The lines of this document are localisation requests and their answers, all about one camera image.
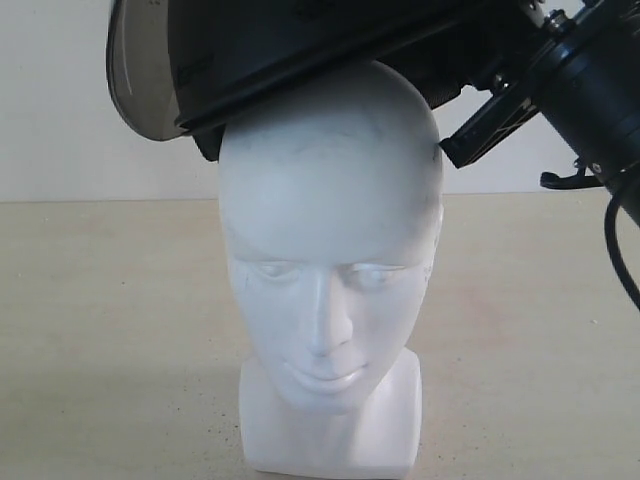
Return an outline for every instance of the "beige table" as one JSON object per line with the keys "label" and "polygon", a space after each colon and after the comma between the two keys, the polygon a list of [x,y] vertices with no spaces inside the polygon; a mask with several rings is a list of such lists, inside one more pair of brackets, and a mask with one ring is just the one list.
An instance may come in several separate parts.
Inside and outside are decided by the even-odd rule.
{"label": "beige table", "polygon": [[[446,199],[413,479],[640,479],[640,315],[607,198]],[[248,350],[215,202],[0,205],[1,480],[272,478],[241,455]]]}

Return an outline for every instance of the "mannequin nose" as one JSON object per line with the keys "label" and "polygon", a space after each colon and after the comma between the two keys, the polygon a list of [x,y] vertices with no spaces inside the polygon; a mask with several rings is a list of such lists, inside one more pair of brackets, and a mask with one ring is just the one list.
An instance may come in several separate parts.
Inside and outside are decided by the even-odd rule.
{"label": "mannequin nose", "polygon": [[333,274],[320,275],[316,284],[314,309],[305,321],[307,348],[317,357],[329,355],[353,336],[353,324],[347,315],[344,287]]}

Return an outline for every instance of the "white mannequin head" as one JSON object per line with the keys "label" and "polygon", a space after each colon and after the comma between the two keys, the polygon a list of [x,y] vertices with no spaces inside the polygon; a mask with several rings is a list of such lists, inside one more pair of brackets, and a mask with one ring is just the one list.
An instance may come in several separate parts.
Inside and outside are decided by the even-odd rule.
{"label": "white mannequin head", "polygon": [[379,63],[227,126],[231,285],[258,359],[295,408],[362,406],[409,339],[442,222],[438,141],[421,95]]}

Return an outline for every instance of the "white backdrop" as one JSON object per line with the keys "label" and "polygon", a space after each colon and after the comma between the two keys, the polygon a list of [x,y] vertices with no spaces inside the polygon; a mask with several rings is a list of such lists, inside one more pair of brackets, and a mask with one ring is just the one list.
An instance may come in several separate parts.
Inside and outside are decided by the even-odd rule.
{"label": "white backdrop", "polygon": [[[548,1],[575,12],[579,0]],[[216,166],[190,139],[154,143],[120,120],[108,96],[110,0],[15,0],[0,14],[0,201],[212,198]],[[466,91],[436,112],[443,136],[486,99]],[[478,164],[447,160],[449,193],[538,191],[543,170],[574,155],[537,118]]]}

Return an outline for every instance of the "black cable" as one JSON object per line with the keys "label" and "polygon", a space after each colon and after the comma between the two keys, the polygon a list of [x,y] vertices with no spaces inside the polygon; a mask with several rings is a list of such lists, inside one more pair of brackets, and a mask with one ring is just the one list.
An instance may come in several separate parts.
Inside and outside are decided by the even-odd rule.
{"label": "black cable", "polygon": [[618,274],[618,278],[622,282],[622,286],[629,295],[629,298],[631,298],[631,301],[638,310],[640,310],[640,290],[638,290],[638,286],[624,263],[622,253],[620,252],[620,245],[618,244],[618,234],[616,232],[616,219],[620,211],[620,206],[627,194],[635,188],[640,188],[640,169],[636,169],[635,174],[630,175],[613,198],[611,198],[604,217],[604,236],[613,268]]}

